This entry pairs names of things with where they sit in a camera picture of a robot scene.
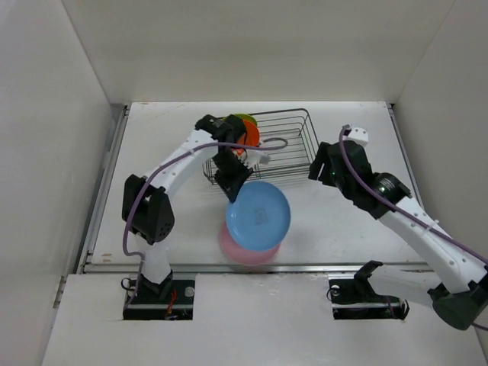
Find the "blue plate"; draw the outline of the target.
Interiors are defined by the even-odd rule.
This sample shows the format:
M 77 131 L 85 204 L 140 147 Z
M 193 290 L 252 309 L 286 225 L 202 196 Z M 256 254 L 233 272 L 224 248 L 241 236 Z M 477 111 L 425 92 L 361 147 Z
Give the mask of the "blue plate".
M 244 249 L 265 252 L 280 244 L 291 225 L 291 208 L 283 191 L 266 181 L 244 184 L 226 208 L 226 227 Z

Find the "wire dish rack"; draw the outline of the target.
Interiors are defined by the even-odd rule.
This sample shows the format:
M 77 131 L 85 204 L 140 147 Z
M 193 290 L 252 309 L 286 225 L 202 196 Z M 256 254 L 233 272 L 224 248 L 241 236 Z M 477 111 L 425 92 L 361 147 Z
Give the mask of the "wire dish rack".
M 309 111 L 305 108 L 293 108 L 250 115 L 257 120 L 262 140 L 280 137 L 286 139 L 288 145 L 271 151 L 271 160 L 267 165 L 253 167 L 249 180 L 268 181 L 278 186 L 306 180 L 319 147 Z

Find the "pink plate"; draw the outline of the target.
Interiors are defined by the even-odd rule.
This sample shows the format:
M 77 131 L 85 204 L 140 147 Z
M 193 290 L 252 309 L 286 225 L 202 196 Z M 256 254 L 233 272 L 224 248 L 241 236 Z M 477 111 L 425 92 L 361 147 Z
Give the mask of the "pink plate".
M 278 250 L 281 247 L 281 245 L 278 244 L 266 251 L 245 249 L 235 242 L 225 223 L 223 223 L 220 228 L 219 244 L 220 248 L 229 259 L 235 263 L 249 267 L 269 263 L 277 255 Z

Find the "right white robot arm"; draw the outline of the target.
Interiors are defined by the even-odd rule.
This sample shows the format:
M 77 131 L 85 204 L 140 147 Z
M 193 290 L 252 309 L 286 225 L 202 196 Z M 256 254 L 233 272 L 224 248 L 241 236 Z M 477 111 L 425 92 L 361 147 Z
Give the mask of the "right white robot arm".
M 338 188 L 354 206 L 402 238 L 434 271 L 400 271 L 371 260 L 347 285 L 346 303 L 392 296 L 434 310 L 449 326 L 466 330 L 487 306 L 487 262 L 469 252 L 433 220 L 395 175 L 373 172 L 363 146 L 322 142 L 308 178 Z

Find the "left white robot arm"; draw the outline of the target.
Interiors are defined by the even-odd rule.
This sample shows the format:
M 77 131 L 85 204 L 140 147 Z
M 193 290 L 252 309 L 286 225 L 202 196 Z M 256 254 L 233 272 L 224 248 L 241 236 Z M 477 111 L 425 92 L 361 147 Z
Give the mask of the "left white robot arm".
M 161 242 L 175 225 L 171 200 L 178 189 L 208 159 L 217 170 L 214 179 L 229 202 L 253 169 L 237 152 L 249 135 L 246 122 L 235 114 L 202 117 L 185 141 L 162 163 L 144 176 L 130 175 L 124 182 L 121 216 L 125 222 L 122 249 L 140 258 L 133 297 L 146 295 L 163 302 L 171 291 L 172 269 Z

